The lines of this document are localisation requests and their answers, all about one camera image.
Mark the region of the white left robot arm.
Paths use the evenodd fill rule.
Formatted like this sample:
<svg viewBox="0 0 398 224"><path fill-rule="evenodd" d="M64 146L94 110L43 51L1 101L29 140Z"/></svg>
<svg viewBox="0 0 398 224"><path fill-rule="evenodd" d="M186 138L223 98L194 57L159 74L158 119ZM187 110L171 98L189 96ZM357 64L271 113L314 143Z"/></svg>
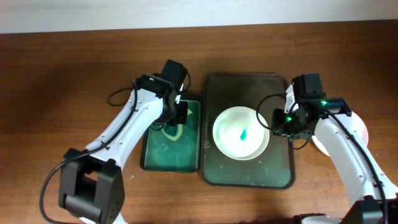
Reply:
<svg viewBox="0 0 398 224"><path fill-rule="evenodd" d="M143 75L126 89L129 98L111 124L84 150L69 149L60 172L58 204L84 223L124 223L123 168L150 126L181 123L183 80Z"/></svg>

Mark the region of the grey plate with green stain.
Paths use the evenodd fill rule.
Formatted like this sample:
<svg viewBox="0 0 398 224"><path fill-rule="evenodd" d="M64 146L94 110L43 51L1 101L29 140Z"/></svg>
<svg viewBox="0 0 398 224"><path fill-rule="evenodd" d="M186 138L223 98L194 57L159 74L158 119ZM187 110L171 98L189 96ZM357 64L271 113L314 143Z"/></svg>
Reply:
<svg viewBox="0 0 398 224"><path fill-rule="evenodd" d="M330 156L325 146L318 140L316 136L312 136L312 142L316 146L316 148L321 151L324 155Z"/></svg>

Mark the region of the green yellow scrub sponge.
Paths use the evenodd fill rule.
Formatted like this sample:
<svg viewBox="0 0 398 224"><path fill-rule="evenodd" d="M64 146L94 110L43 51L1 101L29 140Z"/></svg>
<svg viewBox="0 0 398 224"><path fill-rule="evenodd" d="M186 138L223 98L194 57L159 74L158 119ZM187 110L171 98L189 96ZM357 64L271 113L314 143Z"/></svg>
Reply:
<svg viewBox="0 0 398 224"><path fill-rule="evenodd" d="M171 141L177 141L183 136L184 131L191 131L192 127L190 123L187 124L176 124L176 125L165 125L161 132L163 135Z"/></svg>

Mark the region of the white plate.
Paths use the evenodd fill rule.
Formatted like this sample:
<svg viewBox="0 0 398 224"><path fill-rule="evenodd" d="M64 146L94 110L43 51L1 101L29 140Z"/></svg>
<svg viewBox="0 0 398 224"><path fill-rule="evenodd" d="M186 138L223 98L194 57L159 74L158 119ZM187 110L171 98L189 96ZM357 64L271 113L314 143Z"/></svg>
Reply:
<svg viewBox="0 0 398 224"><path fill-rule="evenodd" d="M359 132L362 141L367 146L369 142L369 133L364 121L355 112L352 112L352 117L354 119L355 127Z"/></svg>

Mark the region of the white plate corner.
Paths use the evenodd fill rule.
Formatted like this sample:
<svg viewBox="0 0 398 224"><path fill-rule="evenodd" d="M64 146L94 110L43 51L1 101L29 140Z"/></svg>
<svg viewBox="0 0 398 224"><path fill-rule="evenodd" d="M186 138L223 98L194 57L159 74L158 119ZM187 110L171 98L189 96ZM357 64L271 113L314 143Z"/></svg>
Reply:
<svg viewBox="0 0 398 224"><path fill-rule="evenodd" d="M248 161L259 156L268 146L270 131L267 121L256 110L235 106L221 112L213 123L216 147L227 157Z"/></svg>

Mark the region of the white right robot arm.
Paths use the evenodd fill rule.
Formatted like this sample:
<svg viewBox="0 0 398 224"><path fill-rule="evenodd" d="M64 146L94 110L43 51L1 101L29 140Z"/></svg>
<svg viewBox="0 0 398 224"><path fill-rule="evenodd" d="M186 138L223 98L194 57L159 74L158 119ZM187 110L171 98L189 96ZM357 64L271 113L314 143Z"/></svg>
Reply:
<svg viewBox="0 0 398 224"><path fill-rule="evenodd" d="M397 186L362 141L345 101L297 100L295 104L298 108L289 112L273 111L273 134L289 139L316 136L342 179L351 208L343 218L308 213L294 216L294 223L397 223Z"/></svg>

